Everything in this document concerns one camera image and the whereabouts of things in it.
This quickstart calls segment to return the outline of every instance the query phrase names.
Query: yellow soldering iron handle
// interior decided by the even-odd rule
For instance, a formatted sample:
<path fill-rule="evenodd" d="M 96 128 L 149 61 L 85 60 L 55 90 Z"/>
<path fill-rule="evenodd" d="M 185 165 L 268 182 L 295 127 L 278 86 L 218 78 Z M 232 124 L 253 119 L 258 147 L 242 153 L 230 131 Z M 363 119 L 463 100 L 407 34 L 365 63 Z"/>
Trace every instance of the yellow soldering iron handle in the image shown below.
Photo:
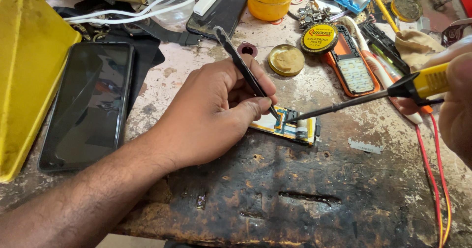
<path fill-rule="evenodd" d="M 449 91 L 449 83 L 445 76 L 445 70 L 449 63 L 432 66 L 420 70 L 420 74 L 415 77 L 413 84 L 420 98 Z"/>

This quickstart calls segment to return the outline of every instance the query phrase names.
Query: mobile phone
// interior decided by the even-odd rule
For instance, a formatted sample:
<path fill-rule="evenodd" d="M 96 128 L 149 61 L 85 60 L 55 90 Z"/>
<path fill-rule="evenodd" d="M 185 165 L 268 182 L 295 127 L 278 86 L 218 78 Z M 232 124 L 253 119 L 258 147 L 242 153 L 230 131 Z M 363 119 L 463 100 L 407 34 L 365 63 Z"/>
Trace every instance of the mobile phone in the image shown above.
<path fill-rule="evenodd" d="M 357 97 L 375 92 L 379 82 L 375 79 L 364 57 L 357 50 L 351 35 L 343 25 L 338 28 L 338 43 L 329 53 L 328 62 L 336 72 L 346 94 Z"/>
<path fill-rule="evenodd" d="M 44 172 L 83 169 L 123 143 L 134 47 L 77 43 L 69 50 L 39 156 Z"/>
<path fill-rule="evenodd" d="M 190 16 L 187 31 L 216 40 L 213 28 L 220 26 L 231 39 L 246 2 L 247 0 L 216 0 L 204 15 L 193 13 Z"/>

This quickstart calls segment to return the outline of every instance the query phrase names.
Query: wooden workbench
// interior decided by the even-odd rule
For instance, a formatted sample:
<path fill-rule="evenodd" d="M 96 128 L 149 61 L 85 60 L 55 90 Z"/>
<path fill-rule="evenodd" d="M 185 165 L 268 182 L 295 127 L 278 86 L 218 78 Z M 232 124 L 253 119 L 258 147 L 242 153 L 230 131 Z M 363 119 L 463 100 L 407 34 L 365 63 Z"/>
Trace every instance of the wooden workbench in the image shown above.
<path fill-rule="evenodd" d="M 243 41 L 259 46 L 256 59 L 277 87 L 279 106 L 309 111 L 348 100 L 321 58 L 306 55 L 304 70 L 294 77 L 270 70 L 272 47 L 299 47 L 300 35 L 298 22 L 289 17 L 271 25 L 246 12 L 232 40 L 236 46 Z M 127 140 L 156 123 L 192 70 L 227 57 L 211 40 L 194 47 L 164 43 L 160 49 L 166 61 L 145 79 L 127 120 Z M 320 120 L 321 136 L 313 147 L 248 130 L 221 158 L 158 182 L 114 232 L 211 246 L 434 247 L 434 199 L 414 126 L 387 99 Z M 430 119 L 420 129 L 439 180 Z M 18 178 L 0 185 L 0 213 L 74 175 L 38 172 L 44 135 L 45 127 Z M 382 145 L 383 152 L 352 149 L 348 138 Z M 182 140 L 182 146 L 192 142 Z M 472 172 L 440 144 L 453 205 L 449 245 L 468 247 Z"/>

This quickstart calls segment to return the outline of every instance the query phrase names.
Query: soldering paste tin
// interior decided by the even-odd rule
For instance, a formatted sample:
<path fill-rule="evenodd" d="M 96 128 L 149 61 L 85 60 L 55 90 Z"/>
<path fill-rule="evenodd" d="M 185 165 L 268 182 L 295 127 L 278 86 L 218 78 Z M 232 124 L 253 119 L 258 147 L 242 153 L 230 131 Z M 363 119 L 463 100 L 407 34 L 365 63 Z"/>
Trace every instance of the soldering paste tin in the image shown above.
<path fill-rule="evenodd" d="M 338 43 L 338 28 L 328 22 L 316 23 L 303 31 L 300 43 L 306 52 L 325 54 Z"/>

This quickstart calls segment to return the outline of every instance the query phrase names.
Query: smartphone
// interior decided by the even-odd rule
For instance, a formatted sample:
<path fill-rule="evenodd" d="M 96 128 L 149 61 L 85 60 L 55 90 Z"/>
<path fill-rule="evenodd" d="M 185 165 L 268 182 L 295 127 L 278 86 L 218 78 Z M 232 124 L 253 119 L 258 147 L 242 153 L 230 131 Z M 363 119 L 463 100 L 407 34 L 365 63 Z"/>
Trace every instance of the smartphone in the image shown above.
<path fill-rule="evenodd" d="M 193 13 L 190 16 L 187 31 L 216 40 L 213 28 L 220 26 L 231 39 L 246 3 L 247 0 L 216 0 L 204 15 Z"/>
<path fill-rule="evenodd" d="M 83 169 L 123 143 L 134 47 L 77 43 L 69 50 L 38 169 Z"/>

